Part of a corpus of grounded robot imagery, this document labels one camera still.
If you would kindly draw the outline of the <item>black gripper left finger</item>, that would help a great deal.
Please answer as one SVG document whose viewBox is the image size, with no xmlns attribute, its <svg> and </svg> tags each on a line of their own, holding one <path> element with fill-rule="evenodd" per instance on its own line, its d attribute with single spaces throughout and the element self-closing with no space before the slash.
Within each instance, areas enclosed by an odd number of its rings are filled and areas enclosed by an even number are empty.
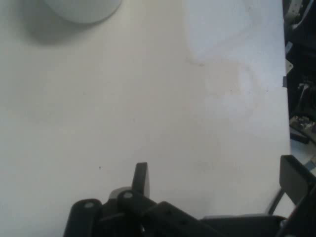
<svg viewBox="0 0 316 237">
<path fill-rule="evenodd" d="M 105 204 L 97 199 L 76 202 L 66 237 L 220 237 L 222 233 L 168 202 L 149 198 L 146 162 L 137 163 L 131 187 L 118 189 Z"/>
</svg>

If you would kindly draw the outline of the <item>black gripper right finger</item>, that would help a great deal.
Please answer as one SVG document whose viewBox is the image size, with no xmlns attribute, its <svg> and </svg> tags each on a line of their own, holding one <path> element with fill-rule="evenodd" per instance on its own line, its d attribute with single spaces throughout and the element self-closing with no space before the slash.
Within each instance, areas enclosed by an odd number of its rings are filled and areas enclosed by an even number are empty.
<svg viewBox="0 0 316 237">
<path fill-rule="evenodd" d="M 280 237 L 316 235 L 316 177 L 294 156 L 280 158 L 279 183 L 295 208 L 278 232 Z"/>
</svg>

